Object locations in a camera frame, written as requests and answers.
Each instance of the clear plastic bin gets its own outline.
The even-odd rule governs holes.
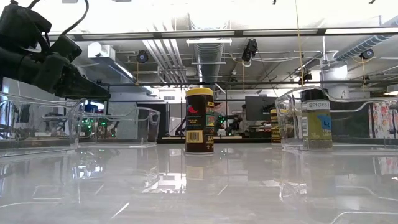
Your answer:
[[[395,152],[282,153],[280,200],[302,223],[396,223]]]
[[[306,111],[302,108],[301,93],[314,89],[321,90],[330,102],[331,147],[326,141],[307,144],[308,138],[303,137],[303,132],[308,132],[308,126],[305,126],[308,121],[303,119],[303,112],[308,108],[304,108]],[[395,151],[398,149],[397,102],[396,97],[336,99],[317,86],[295,88],[275,101],[282,145],[310,151],[351,150],[345,146],[375,145]],[[370,147],[352,149],[368,150]]]
[[[83,115],[80,147],[150,147],[156,145],[160,112],[137,107],[124,115]]]
[[[77,149],[84,99],[72,104],[0,92],[0,100],[0,156],[15,149]]]

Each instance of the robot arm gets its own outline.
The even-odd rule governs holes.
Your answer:
[[[0,75],[59,97],[110,98],[108,90],[83,77],[72,64],[82,52],[74,41],[62,34],[50,47],[51,26],[40,14],[11,0],[0,17]],[[29,50],[37,44],[41,52]]]

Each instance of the black cylindrical container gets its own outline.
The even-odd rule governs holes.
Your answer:
[[[301,128],[304,148],[331,149],[330,102],[322,90],[304,90],[301,93]]]
[[[193,88],[186,92],[187,127],[185,152],[212,154],[214,152],[214,102],[213,90]]]

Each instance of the computer monitor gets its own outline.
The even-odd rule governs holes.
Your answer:
[[[246,96],[246,120],[267,121],[271,120],[271,114],[264,112],[264,108],[275,104],[276,97]]]

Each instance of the yellow lid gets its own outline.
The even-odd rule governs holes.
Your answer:
[[[280,109],[280,112],[286,113],[286,112],[287,112],[287,109]],[[272,110],[271,110],[271,113],[276,113],[276,109],[272,109]]]
[[[193,95],[210,95],[213,96],[213,90],[209,88],[192,88],[185,92],[185,96],[193,96]]]

